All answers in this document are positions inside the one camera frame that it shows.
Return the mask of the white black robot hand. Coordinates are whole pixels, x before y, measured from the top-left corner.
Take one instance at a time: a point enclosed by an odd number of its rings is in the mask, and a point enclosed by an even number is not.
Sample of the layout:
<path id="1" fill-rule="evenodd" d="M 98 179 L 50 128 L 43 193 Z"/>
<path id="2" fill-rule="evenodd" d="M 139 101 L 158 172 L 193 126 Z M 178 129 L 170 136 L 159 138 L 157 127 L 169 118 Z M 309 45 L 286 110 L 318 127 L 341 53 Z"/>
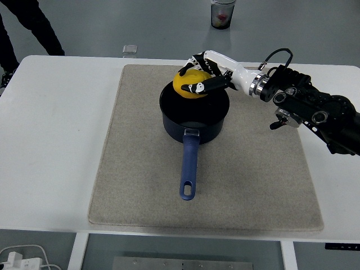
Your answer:
<path id="1" fill-rule="evenodd" d="M 246 69 L 239 62 L 212 50 L 189 58 L 187 64 L 180 69 L 179 75 L 182 77 L 191 69 L 211 75 L 211 78 L 203 82 L 181 86 L 182 90 L 197 95 L 230 87 L 234 90 L 242 90 L 250 96 L 258 96 L 269 80 L 269 76 L 262 71 Z"/>

